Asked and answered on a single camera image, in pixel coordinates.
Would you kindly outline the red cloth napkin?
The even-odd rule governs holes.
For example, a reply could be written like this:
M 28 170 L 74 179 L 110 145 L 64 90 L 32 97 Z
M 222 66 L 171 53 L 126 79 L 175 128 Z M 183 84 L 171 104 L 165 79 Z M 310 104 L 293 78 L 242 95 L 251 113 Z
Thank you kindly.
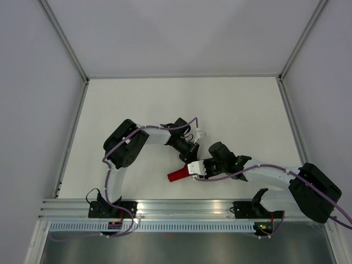
M 187 178 L 189 176 L 190 176 L 190 174 L 189 174 L 187 167 L 183 167 L 182 169 L 176 170 L 175 172 L 169 173 L 167 175 L 168 180 L 170 182 L 175 182 L 177 180 L 181 180 L 181 179 Z

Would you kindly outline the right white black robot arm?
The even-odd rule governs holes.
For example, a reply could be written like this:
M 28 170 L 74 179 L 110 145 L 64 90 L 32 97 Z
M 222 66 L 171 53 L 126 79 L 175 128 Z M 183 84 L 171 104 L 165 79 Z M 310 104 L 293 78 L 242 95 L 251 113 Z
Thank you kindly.
M 222 142 L 213 144 L 208 151 L 211 158 L 202 162 L 203 179 L 214 181 L 217 175 L 226 174 L 234 180 L 276 188 L 261 189 L 252 199 L 251 211 L 257 217 L 273 211 L 289 211 L 326 223 L 342 196 L 340 188 L 312 163 L 301 167 L 266 164 L 250 156 L 236 156 Z

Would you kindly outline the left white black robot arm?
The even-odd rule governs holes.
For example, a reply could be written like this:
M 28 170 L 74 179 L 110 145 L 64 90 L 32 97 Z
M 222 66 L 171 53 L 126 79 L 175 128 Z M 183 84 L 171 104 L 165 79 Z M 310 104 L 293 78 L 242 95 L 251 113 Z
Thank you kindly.
M 145 145 L 170 146 L 179 153 L 179 159 L 185 164 L 197 161 L 199 144 L 196 140 L 186 139 L 191 123 L 198 124 L 197 118 L 190 122 L 178 118 L 174 123 L 144 126 L 126 119 L 116 128 L 103 144 L 105 155 L 102 162 L 108 166 L 102 195 L 103 214 L 109 218 L 119 214 L 127 168 L 136 161 Z

